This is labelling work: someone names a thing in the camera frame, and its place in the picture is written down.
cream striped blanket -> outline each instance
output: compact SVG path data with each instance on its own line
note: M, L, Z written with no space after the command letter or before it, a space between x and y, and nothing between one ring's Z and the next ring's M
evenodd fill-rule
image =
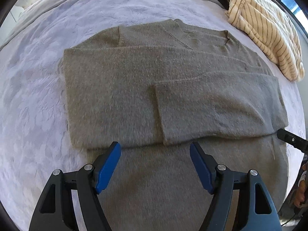
M244 31L290 81L305 75L293 23L271 0L230 0L228 22Z

plush bedspread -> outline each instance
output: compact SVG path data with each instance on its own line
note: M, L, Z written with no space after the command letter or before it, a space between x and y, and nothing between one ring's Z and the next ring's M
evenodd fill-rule
M73 171L93 159L92 153L71 145L59 63L64 49L103 29L178 18L186 24L230 31L278 77L288 113L286 129L305 136L296 84L289 82L248 36L231 26L224 12L216 0L40 0L24 14L0 51L0 200L22 231L28 230L52 171ZM302 153L291 146L285 148L288 193Z

metal screw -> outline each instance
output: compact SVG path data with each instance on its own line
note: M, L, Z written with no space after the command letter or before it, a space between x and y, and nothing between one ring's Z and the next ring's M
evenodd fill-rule
M93 168L92 164L87 164L84 166L85 170L91 170Z
M252 176L256 176L256 175L258 175L258 172L257 172L256 170L252 169L252 170L250 171L250 174L251 174Z
M219 164L219 165L217 166L217 168L218 168L219 170L221 170L221 171L226 170L226 166L225 166L224 164Z
M59 170L59 169L55 169L55 170L52 172L52 174L53 174L54 176L57 176L59 173L60 173L60 170Z

blue rubber pad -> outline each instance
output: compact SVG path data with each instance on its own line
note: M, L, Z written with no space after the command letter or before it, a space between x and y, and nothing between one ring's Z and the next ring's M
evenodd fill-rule
M212 185L212 175L193 143L190 145L189 152L190 158L195 166L203 188L206 189L210 194L213 194L215 188Z
M109 157L106 159L104 166L98 173L98 180L95 187L96 192L99 194L102 190L106 189L110 178L113 174L116 165L121 156L121 145L118 143L110 153Z

human hand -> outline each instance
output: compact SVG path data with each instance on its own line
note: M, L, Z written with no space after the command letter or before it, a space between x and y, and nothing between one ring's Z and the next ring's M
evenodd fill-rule
M303 165L303 170L306 171L307 170L307 164ZM302 180L299 183L298 189L296 191L296 195L295 195L295 200L294 200L294 205L296 207L299 207L299 205L305 201L305 190L306 190L306 183L305 180Z

